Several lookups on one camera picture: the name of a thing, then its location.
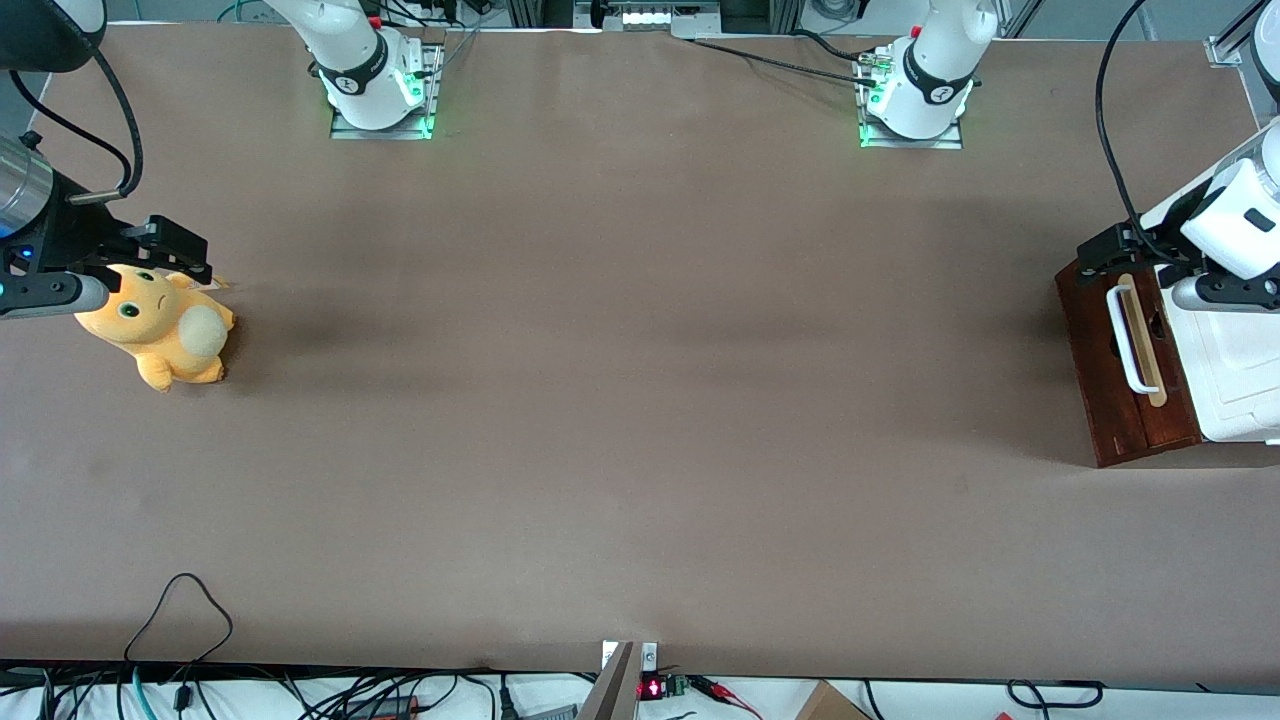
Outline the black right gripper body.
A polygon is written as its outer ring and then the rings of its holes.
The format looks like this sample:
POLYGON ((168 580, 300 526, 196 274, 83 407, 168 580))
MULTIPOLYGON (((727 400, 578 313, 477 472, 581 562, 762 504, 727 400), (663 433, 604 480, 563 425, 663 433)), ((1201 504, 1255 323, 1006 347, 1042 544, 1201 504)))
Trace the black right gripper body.
POLYGON ((67 195, 82 188, 63 173, 52 173, 52 188, 44 209, 5 237, 6 272, 82 273, 88 266, 154 265, 141 255, 136 240, 124 236, 131 225, 113 217, 105 205, 73 205, 65 200, 67 195))

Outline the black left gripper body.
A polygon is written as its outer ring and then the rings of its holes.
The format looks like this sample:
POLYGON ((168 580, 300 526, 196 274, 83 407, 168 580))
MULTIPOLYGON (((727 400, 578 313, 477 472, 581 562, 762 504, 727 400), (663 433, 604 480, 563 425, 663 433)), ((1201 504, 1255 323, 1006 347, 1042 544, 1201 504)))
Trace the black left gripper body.
POLYGON ((1129 272, 1151 270, 1158 283, 1178 283, 1203 273, 1203 254, 1180 231, 1130 228, 1129 272))

